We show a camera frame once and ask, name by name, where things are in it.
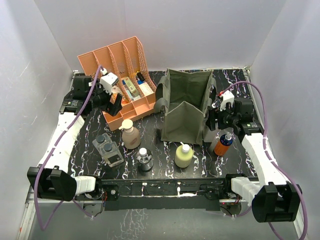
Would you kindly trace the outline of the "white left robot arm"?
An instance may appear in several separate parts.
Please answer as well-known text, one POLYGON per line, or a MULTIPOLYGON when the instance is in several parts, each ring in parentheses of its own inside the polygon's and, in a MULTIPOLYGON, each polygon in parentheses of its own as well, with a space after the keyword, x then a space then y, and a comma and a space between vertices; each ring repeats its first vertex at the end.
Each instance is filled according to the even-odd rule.
POLYGON ((38 166, 27 171, 34 196, 40 199, 69 202, 85 193, 93 200, 103 195, 104 188, 97 183, 96 177, 72 177, 68 174, 68 165, 77 136, 85 123, 84 117, 98 108, 112 116, 122 109, 122 95, 118 94, 112 100, 112 89, 119 79, 112 72, 104 73, 98 79, 76 73, 72 79, 71 90, 63 99, 49 147, 38 166))

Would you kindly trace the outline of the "white rectangular bottle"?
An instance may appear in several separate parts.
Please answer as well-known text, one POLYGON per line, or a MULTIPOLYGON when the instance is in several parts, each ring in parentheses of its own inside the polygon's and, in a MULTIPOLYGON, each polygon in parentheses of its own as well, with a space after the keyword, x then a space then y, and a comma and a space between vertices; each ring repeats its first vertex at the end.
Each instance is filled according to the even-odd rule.
POLYGON ((219 136, 217 130, 210 130, 210 128, 205 125, 203 129, 203 141, 205 143, 212 143, 219 136))

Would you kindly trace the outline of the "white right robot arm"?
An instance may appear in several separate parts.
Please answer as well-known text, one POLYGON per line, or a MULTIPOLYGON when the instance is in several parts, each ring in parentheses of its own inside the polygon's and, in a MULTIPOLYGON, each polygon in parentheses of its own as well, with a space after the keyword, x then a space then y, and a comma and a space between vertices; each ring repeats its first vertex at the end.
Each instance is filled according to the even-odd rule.
POLYGON ((244 174, 227 174, 223 194, 233 199, 237 195, 249 203, 259 223, 293 222, 296 219, 300 191, 274 166, 271 154, 263 144, 264 129, 253 121, 254 104, 249 98, 221 98, 219 108, 209 111, 207 125, 214 129, 232 128, 256 171, 259 183, 252 183, 244 174))

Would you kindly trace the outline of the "orange blue pump bottle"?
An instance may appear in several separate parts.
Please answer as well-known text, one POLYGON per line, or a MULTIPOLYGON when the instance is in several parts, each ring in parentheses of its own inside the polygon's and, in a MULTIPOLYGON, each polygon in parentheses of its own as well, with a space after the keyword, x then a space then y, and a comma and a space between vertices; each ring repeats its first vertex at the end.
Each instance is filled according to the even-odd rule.
POLYGON ((214 147, 213 151, 217 156, 223 156, 227 152, 229 147, 232 145, 232 143, 233 143, 232 134, 230 132, 223 134, 220 137, 216 146, 214 147))

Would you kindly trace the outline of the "green canvas bag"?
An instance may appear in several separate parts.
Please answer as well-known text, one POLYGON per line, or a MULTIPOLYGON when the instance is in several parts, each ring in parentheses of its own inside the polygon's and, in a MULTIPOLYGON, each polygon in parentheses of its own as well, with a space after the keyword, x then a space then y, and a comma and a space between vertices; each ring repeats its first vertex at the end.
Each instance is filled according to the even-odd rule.
POLYGON ((157 84, 153 107, 156 113, 164 113, 161 140, 202 145, 216 86, 211 70, 168 69, 157 84))

